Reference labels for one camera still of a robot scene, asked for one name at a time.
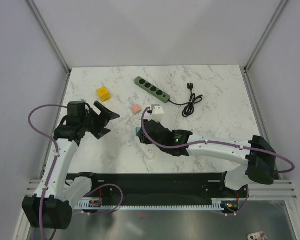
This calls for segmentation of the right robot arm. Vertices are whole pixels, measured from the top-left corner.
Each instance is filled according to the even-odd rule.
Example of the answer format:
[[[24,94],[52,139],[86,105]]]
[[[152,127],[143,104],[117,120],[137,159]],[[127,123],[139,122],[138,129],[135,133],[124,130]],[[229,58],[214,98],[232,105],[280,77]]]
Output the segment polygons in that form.
[[[261,136],[251,140],[221,140],[205,138],[188,130],[169,130],[154,120],[145,120],[136,129],[142,145],[155,145],[174,157],[209,157],[238,164],[223,174],[219,191],[232,196],[250,183],[272,185],[275,180],[275,150]]]

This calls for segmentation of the blue cube socket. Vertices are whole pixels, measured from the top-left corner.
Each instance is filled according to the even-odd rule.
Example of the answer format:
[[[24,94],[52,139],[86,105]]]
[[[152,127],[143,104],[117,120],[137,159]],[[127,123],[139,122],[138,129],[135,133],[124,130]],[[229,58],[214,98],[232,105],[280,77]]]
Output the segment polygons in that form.
[[[136,136],[139,136],[141,131],[142,131],[142,128],[141,128],[141,127],[137,127],[137,128],[135,129],[135,135],[136,135]]]

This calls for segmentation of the green power strip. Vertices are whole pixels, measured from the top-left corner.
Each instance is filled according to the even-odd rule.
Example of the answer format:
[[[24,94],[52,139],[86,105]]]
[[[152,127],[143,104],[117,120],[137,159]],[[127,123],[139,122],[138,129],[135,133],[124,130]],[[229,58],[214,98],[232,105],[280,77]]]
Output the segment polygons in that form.
[[[152,95],[153,97],[157,98],[158,100],[160,100],[165,104],[167,104],[171,98],[168,93],[156,87],[155,85],[151,84],[150,82],[148,82],[147,80],[143,79],[140,76],[138,76],[134,80],[134,83],[138,87],[140,87],[141,89],[143,89],[144,91],[146,91],[147,93],[149,93],[150,95]]]

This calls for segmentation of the yellow cube socket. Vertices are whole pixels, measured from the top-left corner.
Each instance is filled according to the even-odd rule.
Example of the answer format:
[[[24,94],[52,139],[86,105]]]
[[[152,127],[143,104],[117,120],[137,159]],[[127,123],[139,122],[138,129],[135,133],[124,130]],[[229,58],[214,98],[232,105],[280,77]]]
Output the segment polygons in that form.
[[[104,103],[112,98],[109,90],[105,86],[98,88],[96,90],[96,93],[102,103]]]

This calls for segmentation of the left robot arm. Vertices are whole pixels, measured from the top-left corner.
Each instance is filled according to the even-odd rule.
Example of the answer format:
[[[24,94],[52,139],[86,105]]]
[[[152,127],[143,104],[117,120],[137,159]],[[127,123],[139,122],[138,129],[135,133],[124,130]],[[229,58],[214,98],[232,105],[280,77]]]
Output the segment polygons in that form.
[[[68,171],[82,139],[90,133],[101,139],[110,133],[107,125],[118,119],[119,114],[112,112],[100,102],[94,106],[96,113],[84,101],[71,101],[53,136],[47,136],[54,145],[54,153],[47,161],[44,175],[32,196],[22,201],[22,209],[33,228],[65,230],[70,225],[73,209],[85,196],[96,196],[100,191],[98,182],[87,176],[79,176],[65,187]]]

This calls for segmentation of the white triangular power strip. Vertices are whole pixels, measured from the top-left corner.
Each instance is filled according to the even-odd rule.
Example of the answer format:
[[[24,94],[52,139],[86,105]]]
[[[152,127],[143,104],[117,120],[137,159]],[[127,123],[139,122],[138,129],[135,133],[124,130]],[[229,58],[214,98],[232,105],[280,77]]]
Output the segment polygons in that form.
[[[140,145],[141,150],[143,152],[143,154],[148,158],[148,159],[153,159],[156,156],[156,152],[157,152],[157,147],[153,144],[141,144]]]

